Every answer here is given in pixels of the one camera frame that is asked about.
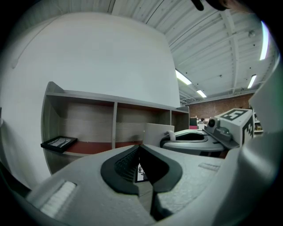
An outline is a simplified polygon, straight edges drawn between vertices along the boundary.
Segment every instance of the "wooden shelf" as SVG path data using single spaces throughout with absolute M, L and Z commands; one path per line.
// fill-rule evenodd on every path
M 97 154 L 112 149 L 111 143 L 77 141 L 66 152 L 77 154 Z
M 142 140 L 129 141 L 129 142 L 117 142 L 115 144 L 115 148 L 126 147 L 126 146 L 129 146 L 129 145 L 136 145 L 136 144 L 142 144 Z

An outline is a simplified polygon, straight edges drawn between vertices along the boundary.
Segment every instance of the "fluorescent light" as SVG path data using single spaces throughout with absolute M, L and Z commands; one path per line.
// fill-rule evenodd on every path
M 198 90 L 197 91 L 198 93 L 199 93 L 199 95 L 201 95 L 203 98 L 205 98 L 206 97 L 206 95 L 201 91 L 201 90 Z
M 261 47 L 260 60 L 264 60 L 268 49 L 269 32 L 268 32 L 268 28 L 262 21 L 261 21 L 261 26 L 262 26 L 262 47 Z
M 256 80 L 256 75 L 253 75 L 252 78 L 251 78 L 251 81 L 249 82 L 248 89 L 249 89 L 250 87 L 252 87 L 253 82 L 254 82 L 255 80 Z
M 178 72 L 176 70 L 176 76 L 178 79 L 180 79 L 183 83 L 185 83 L 186 85 L 190 85 L 191 84 L 191 81 L 188 80 L 184 75 L 182 75 L 180 72 Z

